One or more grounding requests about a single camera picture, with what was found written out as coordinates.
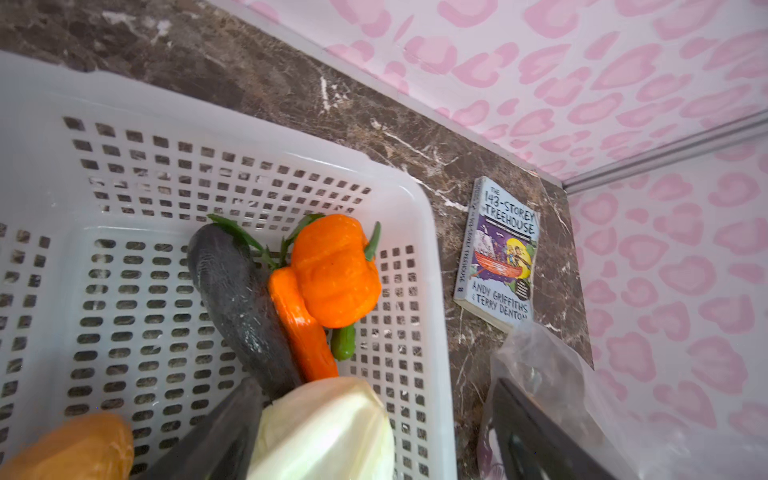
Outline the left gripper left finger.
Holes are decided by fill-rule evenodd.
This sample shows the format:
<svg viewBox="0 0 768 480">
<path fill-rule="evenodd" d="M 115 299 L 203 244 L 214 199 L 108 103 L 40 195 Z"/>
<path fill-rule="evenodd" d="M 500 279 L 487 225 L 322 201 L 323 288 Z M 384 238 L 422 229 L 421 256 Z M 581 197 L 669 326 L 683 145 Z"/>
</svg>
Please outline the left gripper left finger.
<svg viewBox="0 0 768 480">
<path fill-rule="evenodd" d="M 245 479 L 264 408 L 264 395 L 249 377 L 234 389 L 144 479 Z"/>
</svg>

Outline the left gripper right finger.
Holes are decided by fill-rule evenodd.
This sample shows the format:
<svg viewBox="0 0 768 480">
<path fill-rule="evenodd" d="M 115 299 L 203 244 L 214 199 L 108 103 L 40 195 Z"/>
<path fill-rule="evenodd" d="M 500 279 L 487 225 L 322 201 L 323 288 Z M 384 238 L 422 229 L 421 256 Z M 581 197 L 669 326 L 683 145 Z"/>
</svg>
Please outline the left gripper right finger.
<svg viewBox="0 0 768 480">
<path fill-rule="evenodd" d="M 495 382 L 491 407 L 492 426 L 508 479 L 613 477 L 512 381 Z"/>
</svg>

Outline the clear zip top bag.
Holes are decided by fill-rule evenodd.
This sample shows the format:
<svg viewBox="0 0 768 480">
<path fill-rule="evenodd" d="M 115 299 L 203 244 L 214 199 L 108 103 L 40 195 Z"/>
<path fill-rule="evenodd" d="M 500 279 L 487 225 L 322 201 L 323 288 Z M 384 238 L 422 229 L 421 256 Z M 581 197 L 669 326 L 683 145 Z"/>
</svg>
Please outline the clear zip top bag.
<svg viewBox="0 0 768 480">
<path fill-rule="evenodd" d="M 695 433 L 655 416 L 642 422 L 599 375 L 537 323 L 514 328 L 491 357 L 491 386 L 477 446 L 483 479 L 508 479 L 492 426 L 491 393 L 512 381 L 556 425 L 613 475 L 611 479 L 764 479 L 767 440 Z"/>
</svg>

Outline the orange toy carrot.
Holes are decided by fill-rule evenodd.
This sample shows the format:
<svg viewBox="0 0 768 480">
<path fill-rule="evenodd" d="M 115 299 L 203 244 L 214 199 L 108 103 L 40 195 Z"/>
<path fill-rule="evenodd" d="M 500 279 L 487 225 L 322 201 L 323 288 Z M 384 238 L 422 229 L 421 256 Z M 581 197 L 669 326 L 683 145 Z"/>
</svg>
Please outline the orange toy carrot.
<svg viewBox="0 0 768 480">
<path fill-rule="evenodd" d="M 303 378 L 311 382 L 338 377 L 325 330 L 307 310 L 294 271 L 290 267 L 275 270 L 268 291 Z"/>
</svg>

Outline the white perforated plastic basket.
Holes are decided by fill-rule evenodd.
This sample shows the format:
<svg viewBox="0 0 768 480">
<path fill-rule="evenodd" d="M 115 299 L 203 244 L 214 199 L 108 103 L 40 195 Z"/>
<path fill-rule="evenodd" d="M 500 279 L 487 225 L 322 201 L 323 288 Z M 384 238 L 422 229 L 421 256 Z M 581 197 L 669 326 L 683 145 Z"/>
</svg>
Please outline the white perforated plastic basket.
<svg viewBox="0 0 768 480">
<path fill-rule="evenodd" d="M 398 479 L 457 475 L 437 233 L 407 174 L 108 73 L 1 56 L 1 457 L 111 411 L 141 477 L 245 370 L 187 266 L 211 215 L 277 253 L 311 213 L 380 226 L 383 286 L 339 371 L 389 416 Z"/>
</svg>

